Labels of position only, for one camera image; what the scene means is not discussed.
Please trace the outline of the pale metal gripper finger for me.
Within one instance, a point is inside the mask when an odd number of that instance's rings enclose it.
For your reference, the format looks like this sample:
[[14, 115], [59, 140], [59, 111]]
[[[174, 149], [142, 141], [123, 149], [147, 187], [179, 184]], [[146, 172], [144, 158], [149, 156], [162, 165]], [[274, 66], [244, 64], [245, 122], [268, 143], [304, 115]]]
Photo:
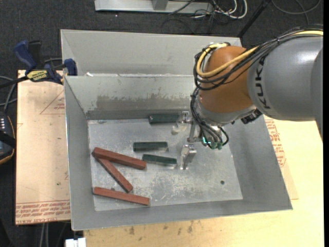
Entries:
[[196, 156], [196, 154], [197, 151], [194, 145], [183, 145], [180, 155], [180, 169], [188, 169], [189, 164], [193, 161], [193, 158]]
[[183, 111], [179, 116], [174, 125], [172, 126], [171, 134], [177, 135], [187, 130], [192, 125], [192, 117], [190, 112]]

